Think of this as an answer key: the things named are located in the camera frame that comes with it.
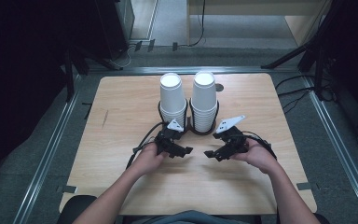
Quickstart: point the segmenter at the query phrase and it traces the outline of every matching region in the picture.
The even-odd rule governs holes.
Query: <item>person's left hand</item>
[[[146,175],[155,171],[168,155],[167,152],[161,152],[157,155],[156,143],[149,143],[141,150],[130,168],[135,169],[139,175]]]

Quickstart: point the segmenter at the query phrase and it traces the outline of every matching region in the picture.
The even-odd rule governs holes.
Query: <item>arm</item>
[[[233,160],[246,161],[267,174],[271,180],[282,223],[319,223],[304,203],[281,165],[255,140],[248,139],[249,151],[238,153]]]
[[[74,223],[113,223],[121,205],[135,182],[143,175],[156,170],[167,153],[156,156],[155,143],[148,144],[121,177],[95,200]]]

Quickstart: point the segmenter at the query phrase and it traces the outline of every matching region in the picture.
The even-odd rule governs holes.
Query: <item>black stand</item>
[[[97,56],[89,53],[85,49],[80,47],[72,47],[72,50],[68,49],[65,52],[65,73],[66,73],[66,88],[67,88],[67,95],[66,95],[66,102],[69,102],[72,96],[75,94],[75,85],[74,85],[74,73],[72,70],[72,63],[76,70],[81,75],[87,75],[89,72],[89,66],[87,65],[84,58],[90,58],[94,62],[101,64],[105,68],[109,70],[122,70],[122,67],[115,67],[111,63],[105,61],[104,59],[98,58]]]
[[[318,29],[316,35],[307,43],[301,47],[287,53],[282,56],[280,59],[276,60],[273,63],[267,65],[261,65],[263,69],[274,69],[279,65],[289,61],[290,59],[296,57],[298,54],[305,52],[300,62],[297,65],[297,68],[300,72],[308,72],[312,65],[316,62],[316,71],[315,71],[315,93],[318,96],[319,100],[322,100],[322,77],[324,69],[324,41],[328,36],[328,30],[332,27],[332,24],[337,24],[337,13],[339,12],[342,6],[343,0],[334,0],[331,4],[331,8],[327,13],[324,21]]]

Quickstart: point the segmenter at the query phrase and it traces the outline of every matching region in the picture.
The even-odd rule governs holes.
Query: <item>forearm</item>
[[[268,176],[274,190],[281,223],[319,223],[279,164],[268,173]]]
[[[75,223],[113,223],[121,205],[139,177],[140,175],[136,171],[126,170],[109,189],[76,219]]]

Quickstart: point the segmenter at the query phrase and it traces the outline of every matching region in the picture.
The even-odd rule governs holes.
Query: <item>stacked paper cup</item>
[[[182,79],[175,73],[167,73],[160,79],[159,111],[162,119],[171,122],[176,119],[179,125],[186,125],[187,101],[182,88]]]
[[[211,130],[217,111],[216,87],[211,72],[198,72],[194,77],[191,97],[193,128],[200,133]]]

